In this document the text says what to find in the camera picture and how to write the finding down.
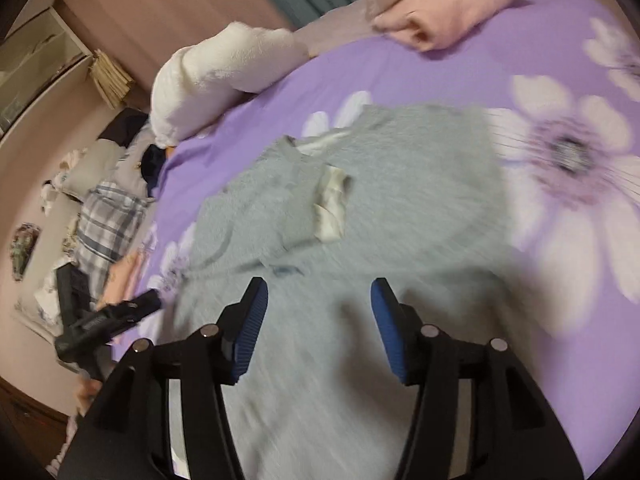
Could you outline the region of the person left hand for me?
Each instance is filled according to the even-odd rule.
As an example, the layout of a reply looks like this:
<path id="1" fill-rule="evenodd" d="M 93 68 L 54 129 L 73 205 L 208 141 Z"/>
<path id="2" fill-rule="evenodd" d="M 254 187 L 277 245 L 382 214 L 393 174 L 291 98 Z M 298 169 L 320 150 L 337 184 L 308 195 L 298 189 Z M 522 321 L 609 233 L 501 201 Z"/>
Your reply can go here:
<path id="1" fill-rule="evenodd" d="M 75 391 L 77 411 L 80 416 L 85 416 L 91 408 L 93 400 L 102 388 L 102 382 L 80 375 Z"/>

